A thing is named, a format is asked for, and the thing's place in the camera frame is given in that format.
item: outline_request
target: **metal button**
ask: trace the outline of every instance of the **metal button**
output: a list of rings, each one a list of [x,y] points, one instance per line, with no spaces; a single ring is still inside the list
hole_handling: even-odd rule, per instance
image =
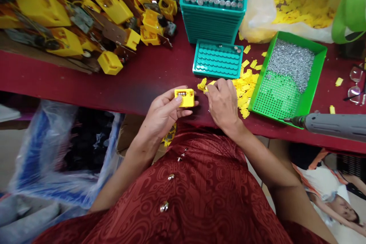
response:
[[[160,212],[166,212],[168,210],[169,203],[168,201],[164,201],[160,206]]]

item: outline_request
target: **eyeglasses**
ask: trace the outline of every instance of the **eyeglasses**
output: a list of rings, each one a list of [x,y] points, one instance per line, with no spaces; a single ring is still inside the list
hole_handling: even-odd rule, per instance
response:
[[[366,72],[365,63],[361,63],[360,65],[353,65],[352,70],[350,72],[350,78],[352,81],[356,83],[355,86],[350,87],[348,90],[348,97],[343,99],[344,101],[351,100],[356,105],[360,104],[360,106],[365,105],[365,99],[366,99],[366,81],[363,87],[363,90],[361,91],[360,87],[358,86],[358,83],[360,83],[362,79],[362,75],[364,72]]]

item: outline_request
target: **red patterned dress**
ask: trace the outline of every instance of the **red patterned dress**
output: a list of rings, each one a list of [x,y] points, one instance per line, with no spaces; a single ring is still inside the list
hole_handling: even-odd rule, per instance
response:
[[[111,209],[64,221],[35,243],[327,243],[281,222],[243,152],[220,131],[179,131]]]

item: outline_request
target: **red table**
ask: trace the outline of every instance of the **red table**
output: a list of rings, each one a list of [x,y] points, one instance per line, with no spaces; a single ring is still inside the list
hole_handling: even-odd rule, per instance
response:
[[[192,73],[196,46],[188,43],[181,16],[178,16],[176,24],[178,35],[172,42],[173,50],[164,46],[146,47],[140,43],[136,58],[117,76],[102,73],[88,75],[0,51],[0,90],[96,109],[146,114],[151,101],[157,95],[179,85],[188,85],[196,90],[197,84],[203,78]],[[236,44],[246,46],[248,42],[237,39]],[[337,45],[326,46],[328,54],[311,111],[329,113],[329,106],[334,105],[336,113],[366,114],[366,107],[342,100],[346,97],[348,88],[354,85],[349,73],[355,61],[338,57]],[[268,44],[252,44],[251,47],[250,52],[244,54],[244,60],[257,59],[258,64],[262,64],[264,57],[261,54],[267,51]],[[344,82],[342,86],[335,87],[338,77],[343,78]],[[197,126],[214,127],[206,96],[198,91],[197,98],[200,106],[186,120]],[[254,113],[244,122],[256,135],[366,153],[366,146],[360,142],[312,134]]]

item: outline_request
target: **gray power drill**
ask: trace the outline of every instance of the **gray power drill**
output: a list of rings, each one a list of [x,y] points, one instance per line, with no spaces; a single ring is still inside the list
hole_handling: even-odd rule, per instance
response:
[[[283,120],[312,133],[366,143],[366,114],[312,113]]]

